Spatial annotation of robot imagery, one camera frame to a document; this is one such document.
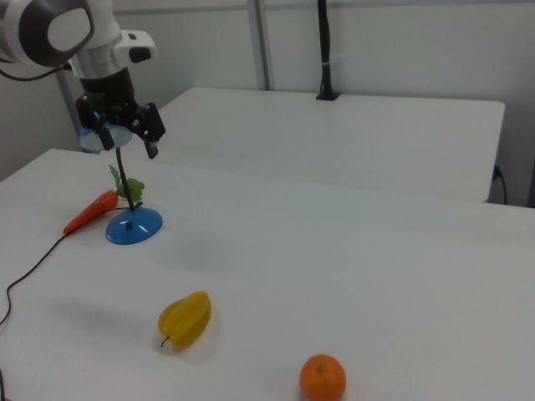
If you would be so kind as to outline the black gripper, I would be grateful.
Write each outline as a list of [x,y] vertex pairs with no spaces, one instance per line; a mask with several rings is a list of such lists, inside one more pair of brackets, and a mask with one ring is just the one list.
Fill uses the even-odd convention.
[[149,159],[158,153],[158,142],[166,127],[154,103],[139,105],[127,68],[98,79],[81,79],[84,95],[76,102],[80,123],[99,137],[104,150],[111,150],[115,142],[108,123],[129,126],[145,146]]

